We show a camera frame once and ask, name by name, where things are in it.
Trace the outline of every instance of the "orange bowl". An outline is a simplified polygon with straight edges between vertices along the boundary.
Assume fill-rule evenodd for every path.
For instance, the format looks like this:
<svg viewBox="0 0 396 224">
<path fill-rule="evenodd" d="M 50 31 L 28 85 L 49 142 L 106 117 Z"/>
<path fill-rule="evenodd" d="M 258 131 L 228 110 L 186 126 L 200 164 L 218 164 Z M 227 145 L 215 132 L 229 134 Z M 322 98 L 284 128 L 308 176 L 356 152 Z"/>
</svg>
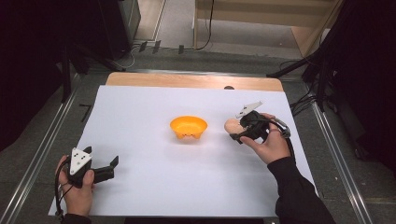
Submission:
<svg viewBox="0 0 396 224">
<path fill-rule="evenodd" d="M 171 129 L 175 132 L 177 138 L 192 136 L 196 139 L 206 130 L 207 123 L 203 119 L 193 116 L 182 116 L 171 121 Z"/>
</svg>

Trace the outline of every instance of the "person's left hand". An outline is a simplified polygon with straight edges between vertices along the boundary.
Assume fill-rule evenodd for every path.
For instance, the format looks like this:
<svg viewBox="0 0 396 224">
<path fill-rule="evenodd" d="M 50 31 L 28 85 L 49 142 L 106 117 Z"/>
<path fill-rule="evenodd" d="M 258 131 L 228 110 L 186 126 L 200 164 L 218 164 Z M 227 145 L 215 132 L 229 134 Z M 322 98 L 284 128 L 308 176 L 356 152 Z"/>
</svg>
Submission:
<svg viewBox="0 0 396 224">
<path fill-rule="evenodd" d="M 67 156 L 62 156 L 59 161 L 58 168 L 63 161 L 65 161 Z M 67 206 L 67 213 L 79 216 L 87 217 L 91 211 L 92 207 L 92 190 L 93 190 L 93 180 L 94 172 L 93 170 L 87 171 L 82 180 L 82 187 L 78 189 L 72 187 L 68 183 L 67 174 L 64 170 L 61 171 L 59 175 L 59 183 L 62 185 L 62 191 L 64 192 L 64 201 Z"/>
</svg>

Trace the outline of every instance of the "white tabletop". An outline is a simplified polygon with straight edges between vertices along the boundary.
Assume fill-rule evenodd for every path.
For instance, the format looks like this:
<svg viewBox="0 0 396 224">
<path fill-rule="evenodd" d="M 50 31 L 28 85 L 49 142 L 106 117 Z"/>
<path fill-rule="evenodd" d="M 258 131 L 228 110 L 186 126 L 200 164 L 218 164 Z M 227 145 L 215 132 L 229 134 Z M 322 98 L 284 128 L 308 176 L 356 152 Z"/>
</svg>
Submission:
<svg viewBox="0 0 396 224">
<path fill-rule="evenodd" d="M 92 146 L 92 168 L 117 155 L 115 178 L 96 185 L 93 216 L 273 217 L 276 181 L 252 149 L 223 129 L 243 105 L 290 127 L 297 166 L 314 183 L 281 91 L 102 86 L 78 143 Z M 199 140 L 177 139 L 172 119 L 192 115 L 208 127 Z M 49 214 L 55 211 L 52 205 Z"/>
</svg>

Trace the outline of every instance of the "metal frame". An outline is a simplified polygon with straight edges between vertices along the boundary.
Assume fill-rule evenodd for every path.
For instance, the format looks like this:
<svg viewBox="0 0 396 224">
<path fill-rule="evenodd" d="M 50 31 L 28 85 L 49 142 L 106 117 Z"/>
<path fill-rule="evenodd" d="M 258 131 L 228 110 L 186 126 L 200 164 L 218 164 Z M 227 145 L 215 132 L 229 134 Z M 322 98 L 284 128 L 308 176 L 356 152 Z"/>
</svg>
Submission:
<svg viewBox="0 0 396 224">
<path fill-rule="evenodd" d="M 33 184 L 35 183 L 35 179 L 37 178 L 38 173 L 43 166 L 47 155 L 50 152 L 52 143 L 55 140 L 55 137 L 64 122 L 64 118 L 66 117 L 70 106 L 73 104 L 80 83 L 80 78 L 78 74 L 75 75 L 73 82 L 76 83 L 77 86 L 73 89 L 70 97 L 59 107 L 55 118 L 47 129 L 47 132 L 44 135 L 44 138 L 41 141 L 37 152 L 35 153 L 35 156 L 30 162 L 30 165 L 27 168 L 21 182 L 15 189 L 15 192 L 6 208 L 6 211 L 0 219 L 0 224 L 15 223 L 23 204 L 28 197 L 29 192 L 33 187 Z"/>
<path fill-rule="evenodd" d="M 326 118 L 326 113 L 321 112 L 316 103 L 313 104 L 313 109 L 359 223 L 373 223 L 364 199 L 361 196 L 361 192 L 349 171 L 343 153 L 332 133 L 332 128 Z"/>
</svg>

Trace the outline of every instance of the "wooden furniture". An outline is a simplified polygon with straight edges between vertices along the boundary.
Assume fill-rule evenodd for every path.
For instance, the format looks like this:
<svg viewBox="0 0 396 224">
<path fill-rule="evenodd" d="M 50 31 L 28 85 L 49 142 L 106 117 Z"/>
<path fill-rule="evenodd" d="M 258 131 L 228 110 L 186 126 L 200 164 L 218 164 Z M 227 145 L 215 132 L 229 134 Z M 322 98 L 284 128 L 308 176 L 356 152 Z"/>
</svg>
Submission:
<svg viewBox="0 0 396 224">
<path fill-rule="evenodd" d="M 213 20 L 292 26 L 300 52 L 306 56 L 313 51 L 323 31 L 332 27 L 341 3 L 342 0 L 216 0 Z M 195 48 L 196 24 L 198 19 L 210 19 L 211 7 L 211 0 L 195 0 Z"/>
<path fill-rule="evenodd" d="M 112 73 L 107 86 L 151 86 L 151 87 L 187 87 L 205 89 L 224 89 L 227 86 L 236 90 L 283 91 L 282 84 L 276 78 L 260 77 L 224 77 L 193 76 L 176 74 Z"/>
</svg>

